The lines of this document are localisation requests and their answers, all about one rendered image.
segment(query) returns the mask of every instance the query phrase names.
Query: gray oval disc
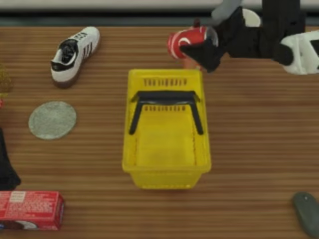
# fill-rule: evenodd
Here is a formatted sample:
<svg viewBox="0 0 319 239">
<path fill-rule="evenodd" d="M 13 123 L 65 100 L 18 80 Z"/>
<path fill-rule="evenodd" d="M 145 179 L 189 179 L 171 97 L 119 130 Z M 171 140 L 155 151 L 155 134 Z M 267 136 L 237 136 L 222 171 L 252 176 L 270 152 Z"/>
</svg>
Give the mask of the gray oval disc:
<svg viewBox="0 0 319 239">
<path fill-rule="evenodd" d="M 29 129 L 34 136 L 51 140 L 67 135 L 75 126 L 74 108 L 62 101 L 51 101 L 37 107 L 29 118 Z"/>
</svg>

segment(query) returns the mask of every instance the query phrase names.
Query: gray computer mouse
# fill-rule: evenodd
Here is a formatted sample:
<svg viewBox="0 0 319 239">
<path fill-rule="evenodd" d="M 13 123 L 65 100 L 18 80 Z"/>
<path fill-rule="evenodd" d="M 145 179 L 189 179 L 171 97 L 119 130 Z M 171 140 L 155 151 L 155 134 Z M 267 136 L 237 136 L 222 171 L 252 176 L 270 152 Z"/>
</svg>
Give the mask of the gray computer mouse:
<svg viewBox="0 0 319 239">
<path fill-rule="evenodd" d="M 313 238 L 319 238 L 319 204 L 310 193 L 298 192 L 293 197 L 298 220 L 304 231 Z"/>
</svg>

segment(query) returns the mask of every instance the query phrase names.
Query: wooden floor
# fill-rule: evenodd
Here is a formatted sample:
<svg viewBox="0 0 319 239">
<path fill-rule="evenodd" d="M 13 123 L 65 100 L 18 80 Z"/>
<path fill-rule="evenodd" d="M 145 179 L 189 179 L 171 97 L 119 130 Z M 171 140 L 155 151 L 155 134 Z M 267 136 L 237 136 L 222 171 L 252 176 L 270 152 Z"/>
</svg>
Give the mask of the wooden floor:
<svg viewBox="0 0 319 239">
<path fill-rule="evenodd" d="M 223 58 L 205 74 L 213 167 L 186 192 L 141 191 L 121 168 L 127 75 L 179 68 L 166 39 L 179 28 L 100 28 L 100 50 L 73 88 L 50 81 L 58 43 L 80 28 L 0 28 L 0 61 L 15 82 L 1 110 L 20 190 L 66 200 L 60 232 L 1 239 L 305 239 L 291 197 L 319 198 L 319 75 L 294 76 L 270 60 Z M 42 141 L 28 129 L 38 105 L 63 100 L 74 130 Z"/>
</svg>

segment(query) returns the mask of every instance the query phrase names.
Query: red box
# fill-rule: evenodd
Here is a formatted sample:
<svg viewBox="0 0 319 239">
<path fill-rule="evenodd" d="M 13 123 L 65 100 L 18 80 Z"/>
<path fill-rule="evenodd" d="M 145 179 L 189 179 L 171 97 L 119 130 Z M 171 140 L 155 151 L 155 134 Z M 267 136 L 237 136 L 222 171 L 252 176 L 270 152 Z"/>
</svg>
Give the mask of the red box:
<svg viewBox="0 0 319 239">
<path fill-rule="evenodd" d="M 57 231 L 63 211 L 58 192 L 0 192 L 0 229 Z"/>
</svg>

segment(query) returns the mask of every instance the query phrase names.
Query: yellow object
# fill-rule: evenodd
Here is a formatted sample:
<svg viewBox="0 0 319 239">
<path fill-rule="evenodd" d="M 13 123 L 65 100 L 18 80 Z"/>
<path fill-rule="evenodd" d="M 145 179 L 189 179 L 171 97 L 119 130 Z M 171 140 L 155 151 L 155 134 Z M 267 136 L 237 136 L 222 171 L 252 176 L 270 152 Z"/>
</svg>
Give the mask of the yellow object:
<svg viewBox="0 0 319 239">
<path fill-rule="evenodd" d="M 139 107 L 141 113 L 134 130 L 133 118 Z M 197 124 L 194 115 L 199 116 Z M 123 151 L 123 170 L 131 174 L 140 188 L 195 186 L 211 168 L 199 70 L 129 72 Z"/>
<path fill-rule="evenodd" d="M 13 85 L 3 65 L 0 64 L 0 99 L 4 98 L 11 91 Z"/>
</svg>

